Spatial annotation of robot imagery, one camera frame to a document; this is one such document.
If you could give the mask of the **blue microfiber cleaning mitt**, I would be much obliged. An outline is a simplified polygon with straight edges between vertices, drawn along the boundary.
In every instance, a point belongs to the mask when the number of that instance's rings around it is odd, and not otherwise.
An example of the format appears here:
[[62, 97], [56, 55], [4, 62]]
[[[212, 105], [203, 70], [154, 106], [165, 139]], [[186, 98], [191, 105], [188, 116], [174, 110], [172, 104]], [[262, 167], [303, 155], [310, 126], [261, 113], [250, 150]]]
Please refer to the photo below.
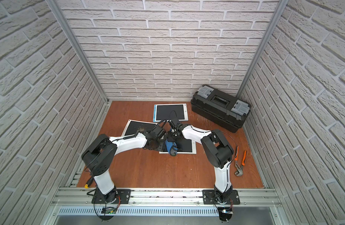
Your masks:
[[177, 155], [177, 152], [179, 151], [179, 148], [176, 142], [170, 142], [168, 140], [165, 140], [165, 143], [163, 145], [163, 151], [168, 152], [169, 155], [175, 157]]

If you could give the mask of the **white drawing tablet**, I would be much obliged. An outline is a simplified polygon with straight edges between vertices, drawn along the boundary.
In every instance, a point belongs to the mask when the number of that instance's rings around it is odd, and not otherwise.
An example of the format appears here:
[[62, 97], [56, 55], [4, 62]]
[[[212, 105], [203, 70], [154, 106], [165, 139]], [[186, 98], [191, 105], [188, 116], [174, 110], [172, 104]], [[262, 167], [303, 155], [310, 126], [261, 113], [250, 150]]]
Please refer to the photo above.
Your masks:
[[123, 130], [122, 136], [134, 135], [137, 131], [141, 133], [151, 131], [155, 126], [156, 123], [153, 122], [128, 120]]
[[[195, 141], [187, 140], [187, 139], [181, 139], [176, 142], [179, 151], [177, 152], [178, 154], [196, 154], [196, 143]], [[162, 147], [162, 152], [160, 154], [168, 154], [168, 152], [163, 151]]]

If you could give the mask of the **blue-edged drawing tablet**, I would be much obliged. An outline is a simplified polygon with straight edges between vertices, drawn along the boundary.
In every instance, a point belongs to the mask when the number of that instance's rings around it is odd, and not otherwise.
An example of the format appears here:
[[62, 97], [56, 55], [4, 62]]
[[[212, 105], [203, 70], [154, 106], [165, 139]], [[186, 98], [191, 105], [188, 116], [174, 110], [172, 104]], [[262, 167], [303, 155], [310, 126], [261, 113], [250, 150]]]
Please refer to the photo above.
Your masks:
[[153, 122], [178, 118], [179, 121], [188, 121], [187, 104], [156, 104], [154, 105]]

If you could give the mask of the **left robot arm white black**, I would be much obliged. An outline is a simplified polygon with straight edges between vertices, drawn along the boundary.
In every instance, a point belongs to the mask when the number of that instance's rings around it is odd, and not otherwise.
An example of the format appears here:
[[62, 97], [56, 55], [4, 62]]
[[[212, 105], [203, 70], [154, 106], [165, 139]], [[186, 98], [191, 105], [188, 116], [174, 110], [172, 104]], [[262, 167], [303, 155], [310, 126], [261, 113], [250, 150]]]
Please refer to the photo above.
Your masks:
[[115, 193], [115, 184], [109, 173], [115, 155], [133, 149], [160, 151], [167, 132], [160, 125], [151, 130], [137, 131], [130, 136], [108, 137], [99, 135], [82, 153], [82, 160], [89, 169], [101, 194]]

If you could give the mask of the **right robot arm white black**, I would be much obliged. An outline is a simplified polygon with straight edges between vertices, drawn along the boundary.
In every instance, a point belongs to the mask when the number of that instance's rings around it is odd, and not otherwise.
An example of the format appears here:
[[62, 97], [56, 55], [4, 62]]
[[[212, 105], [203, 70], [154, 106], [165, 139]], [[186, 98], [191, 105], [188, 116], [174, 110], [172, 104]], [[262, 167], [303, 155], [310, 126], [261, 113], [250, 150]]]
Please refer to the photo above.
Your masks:
[[222, 131], [204, 130], [189, 124], [181, 123], [177, 118], [169, 121], [171, 140], [187, 139], [202, 145], [208, 161], [215, 171], [215, 196], [224, 201], [232, 192], [230, 165], [234, 149], [229, 144]]

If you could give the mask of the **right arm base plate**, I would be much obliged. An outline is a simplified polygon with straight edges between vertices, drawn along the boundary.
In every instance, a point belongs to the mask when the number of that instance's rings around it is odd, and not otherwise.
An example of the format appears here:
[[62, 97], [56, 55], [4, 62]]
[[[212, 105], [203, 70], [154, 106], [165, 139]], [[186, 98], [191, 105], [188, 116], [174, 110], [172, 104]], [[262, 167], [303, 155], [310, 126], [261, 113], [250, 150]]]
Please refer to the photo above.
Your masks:
[[220, 193], [217, 190], [213, 189], [204, 189], [202, 190], [202, 199], [205, 205], [207, 204], [215, 204], [223, 205], [228, 204], [230, 205], [231, 202], [233, 205], [240, 204], [240, 197], [237, 190], [229, 189], [225, 193]]

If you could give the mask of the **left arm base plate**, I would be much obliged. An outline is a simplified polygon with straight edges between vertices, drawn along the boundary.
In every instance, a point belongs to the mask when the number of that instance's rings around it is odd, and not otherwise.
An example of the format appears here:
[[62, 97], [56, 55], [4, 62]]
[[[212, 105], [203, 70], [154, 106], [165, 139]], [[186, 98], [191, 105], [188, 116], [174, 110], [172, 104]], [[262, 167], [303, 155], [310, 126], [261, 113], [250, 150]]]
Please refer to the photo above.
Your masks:
[[96, 188], [93, 194], [93, 204], [128, 204], [130, 199], [131, 189], [113, 189], [106, 195]]

